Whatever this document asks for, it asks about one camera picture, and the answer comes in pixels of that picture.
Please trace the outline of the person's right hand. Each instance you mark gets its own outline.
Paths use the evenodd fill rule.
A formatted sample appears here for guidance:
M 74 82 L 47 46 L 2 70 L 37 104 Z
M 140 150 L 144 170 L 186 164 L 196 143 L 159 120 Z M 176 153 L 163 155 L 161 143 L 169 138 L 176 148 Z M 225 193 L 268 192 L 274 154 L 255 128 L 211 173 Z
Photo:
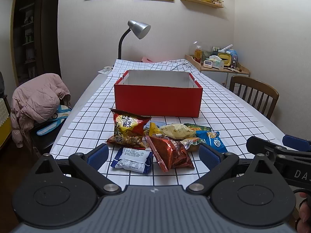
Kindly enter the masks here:
M 300 192 L 299 196 L 301 198 L 304 198 L 305 201 L 301 203 L 300 209 L 299 209 L 299 217 L 300 221 L 297 223 L 297 232 L 299 233 L 310 233 L 310 207 L 308 206 L 307 197 L 308 195 L 306 193 Z

